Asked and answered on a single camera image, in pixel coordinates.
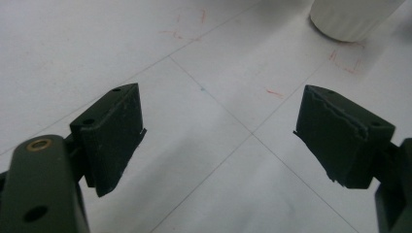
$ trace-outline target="white tiled floor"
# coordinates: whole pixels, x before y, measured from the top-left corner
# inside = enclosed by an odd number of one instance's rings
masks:
[[[3,1],[1,171],[137,82],[149,131],[114,192],[82,182],[92,232],[378,232],[378,182],[331,182],[292,131],[309,83],[396,125],[397,145],[411,136],[412,3],[342,44],[310,24],[312,2]]]

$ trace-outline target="white cup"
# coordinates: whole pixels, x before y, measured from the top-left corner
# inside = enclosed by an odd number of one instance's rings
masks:
[[[405,0],[315,0],[310,18],[328,37],[344,42],[366,38]]]

